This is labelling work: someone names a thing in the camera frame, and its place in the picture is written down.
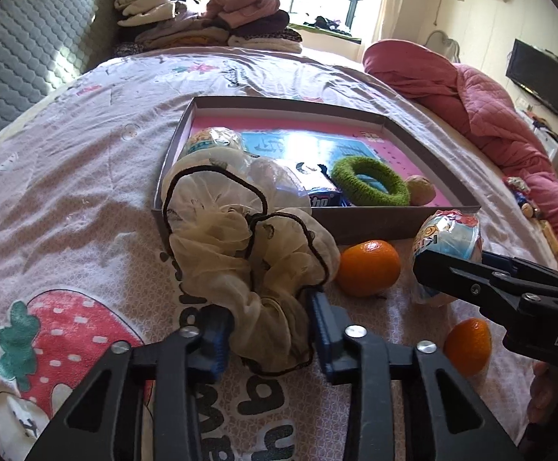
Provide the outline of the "operator hand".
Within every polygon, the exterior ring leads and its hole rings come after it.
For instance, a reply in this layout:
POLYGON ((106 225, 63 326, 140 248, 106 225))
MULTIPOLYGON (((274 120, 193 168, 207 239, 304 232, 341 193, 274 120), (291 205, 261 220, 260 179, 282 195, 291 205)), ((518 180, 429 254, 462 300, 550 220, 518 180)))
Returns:
POLYGON ((530 423, 545 423, 558 403, 558 368, 535 361, 532 371, 527 417, 530 423))

